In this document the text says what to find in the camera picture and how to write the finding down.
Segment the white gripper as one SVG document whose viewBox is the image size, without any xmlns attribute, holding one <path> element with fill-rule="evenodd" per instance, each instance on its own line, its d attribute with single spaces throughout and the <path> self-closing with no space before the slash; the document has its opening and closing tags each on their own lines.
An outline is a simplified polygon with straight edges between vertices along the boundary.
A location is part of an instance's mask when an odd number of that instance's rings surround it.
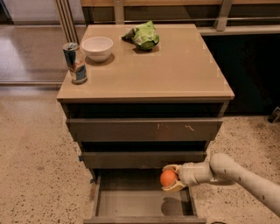
<svg viewBox="0 0 280 224">
<path fill-rule="evenodd" d="M 165 192 L 175 193 L 183 190 L 186 186 L 197 186 L 209 183 L 211 170 L 208 162 L 168 164 L 162 171 L 172 170 L 178 175 L 171 185 L 163 186 Z"/>
</svg>

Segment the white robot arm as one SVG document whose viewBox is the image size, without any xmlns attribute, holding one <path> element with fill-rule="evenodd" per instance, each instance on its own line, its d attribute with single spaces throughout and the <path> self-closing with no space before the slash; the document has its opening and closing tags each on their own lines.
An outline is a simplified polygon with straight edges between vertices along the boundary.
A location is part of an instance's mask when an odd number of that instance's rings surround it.
<svg viewBox="0 0 280 224">
<path fill-rule="evenodd" d="M 223 153 L 214 154 L 209 161 L 168 164 L 162 170 L 160 184 L 166 192 L 178 192 L 185 187 L 201 184 L 238 184 L 280 216 L 280 185 L 246 170 Z"/>
</svg>

